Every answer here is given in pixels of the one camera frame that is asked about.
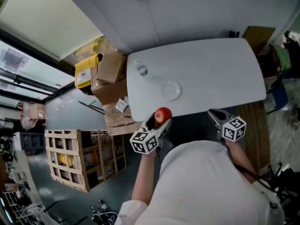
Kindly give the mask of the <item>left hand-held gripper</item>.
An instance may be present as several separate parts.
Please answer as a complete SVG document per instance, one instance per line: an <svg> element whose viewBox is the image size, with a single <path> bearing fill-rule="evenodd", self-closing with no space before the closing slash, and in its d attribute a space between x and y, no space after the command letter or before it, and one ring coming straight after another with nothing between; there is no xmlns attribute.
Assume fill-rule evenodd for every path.
<svg viewBox="0 0 300 225"><path fill-rule="evenodd" d="M171 124L172 118L169 118L163 124L156 126L154 113L151 113L129 140L134 152L148 155L158 147L161 149Z"/></svg>

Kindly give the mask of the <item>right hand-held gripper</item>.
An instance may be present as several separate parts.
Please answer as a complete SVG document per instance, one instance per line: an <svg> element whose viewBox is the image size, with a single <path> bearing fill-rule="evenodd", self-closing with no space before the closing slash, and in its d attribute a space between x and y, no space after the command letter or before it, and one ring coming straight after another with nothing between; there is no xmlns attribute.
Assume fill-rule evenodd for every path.
<svg viewBox="0 0 300 225"><path fill-rule="evenodd" d="M223 145L226 140L236 142L245 135L247 123L240 116L222 109L209 109L208 116L217 128L217 139Z"/></svg>

